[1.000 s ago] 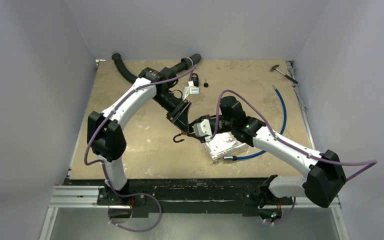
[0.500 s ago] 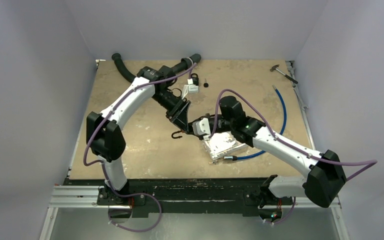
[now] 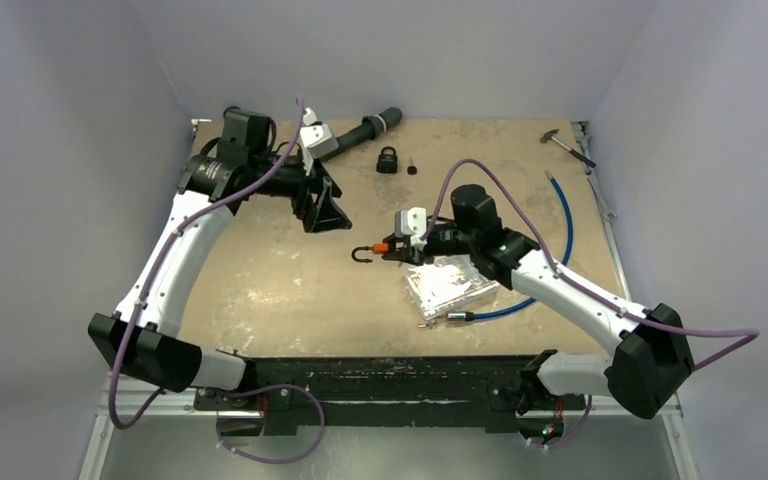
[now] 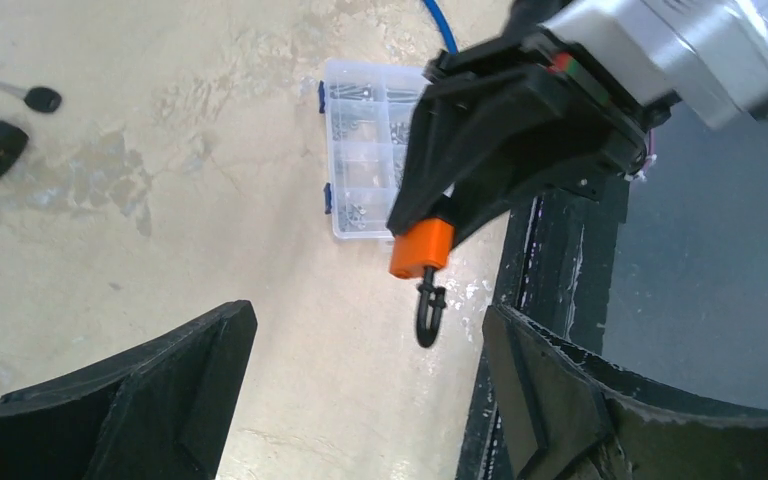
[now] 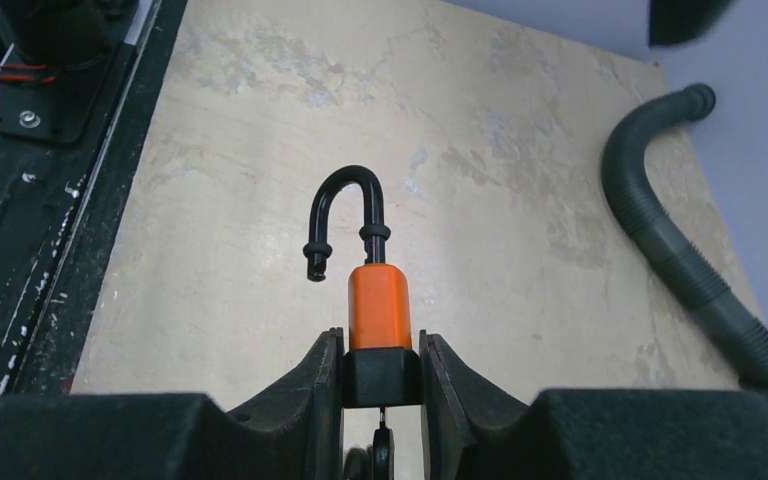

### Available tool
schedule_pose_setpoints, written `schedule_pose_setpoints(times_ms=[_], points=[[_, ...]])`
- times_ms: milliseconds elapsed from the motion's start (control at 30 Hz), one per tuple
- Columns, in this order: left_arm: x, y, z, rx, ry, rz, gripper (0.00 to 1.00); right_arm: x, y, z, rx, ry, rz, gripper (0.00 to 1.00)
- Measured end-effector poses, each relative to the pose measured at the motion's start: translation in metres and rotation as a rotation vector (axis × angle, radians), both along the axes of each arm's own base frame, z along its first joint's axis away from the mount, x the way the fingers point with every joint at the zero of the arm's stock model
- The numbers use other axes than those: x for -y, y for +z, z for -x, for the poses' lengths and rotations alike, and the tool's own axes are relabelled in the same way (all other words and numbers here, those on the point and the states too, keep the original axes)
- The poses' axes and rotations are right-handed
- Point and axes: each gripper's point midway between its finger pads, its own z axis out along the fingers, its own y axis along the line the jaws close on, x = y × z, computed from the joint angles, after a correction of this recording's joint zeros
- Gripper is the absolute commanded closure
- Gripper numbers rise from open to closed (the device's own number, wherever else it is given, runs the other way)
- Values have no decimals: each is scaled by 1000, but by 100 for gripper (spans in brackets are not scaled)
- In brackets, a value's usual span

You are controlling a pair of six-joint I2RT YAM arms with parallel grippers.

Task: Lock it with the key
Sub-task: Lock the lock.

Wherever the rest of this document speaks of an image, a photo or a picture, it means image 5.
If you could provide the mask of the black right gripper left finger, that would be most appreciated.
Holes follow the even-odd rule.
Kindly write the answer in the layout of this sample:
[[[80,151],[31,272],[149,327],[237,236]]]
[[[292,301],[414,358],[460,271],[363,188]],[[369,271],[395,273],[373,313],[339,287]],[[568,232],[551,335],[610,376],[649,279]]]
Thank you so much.
[[[0,397],[0,479],[337,479],[343,333],[232,410],[203,393]]]

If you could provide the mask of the orange padlock with keys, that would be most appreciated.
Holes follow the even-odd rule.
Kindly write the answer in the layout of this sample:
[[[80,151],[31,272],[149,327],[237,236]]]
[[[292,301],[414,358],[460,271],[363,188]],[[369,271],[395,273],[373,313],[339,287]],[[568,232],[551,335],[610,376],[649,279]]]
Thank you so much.
[[[312,202],[303,254],[308,279],[323,281],[333,252],[328,242],[331,205],[350,184],[357,185],[363,197],[359,236],[366,258],[348,279],[349,347],[343,357],[342,401],[349,409],[378,410],[379,424],[370,446],[349,450],[343,476],[391,479],[395,438],[387,425],[387,411],[421,404],[423,381],[420,358],[412,345],[408,281],[399,268],[386,260],[391,231],[385,224],[383,190],[371,170],[348,165],[323,181]]]

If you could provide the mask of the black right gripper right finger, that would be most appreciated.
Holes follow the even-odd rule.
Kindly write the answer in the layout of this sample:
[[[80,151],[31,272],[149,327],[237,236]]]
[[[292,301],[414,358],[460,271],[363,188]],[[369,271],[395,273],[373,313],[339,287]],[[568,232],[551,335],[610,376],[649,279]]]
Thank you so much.
[[[768,402],[738,391],[547,389],[523,403],[419,340],[430,479],[768,479]]]

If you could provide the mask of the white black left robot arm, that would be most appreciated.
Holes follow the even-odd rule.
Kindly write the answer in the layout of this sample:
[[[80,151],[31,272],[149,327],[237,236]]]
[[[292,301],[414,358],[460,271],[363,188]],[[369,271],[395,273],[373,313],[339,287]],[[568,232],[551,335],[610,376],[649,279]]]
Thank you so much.
[[[671,47],[704,36],[734,0],[650,0],[648,45]]]

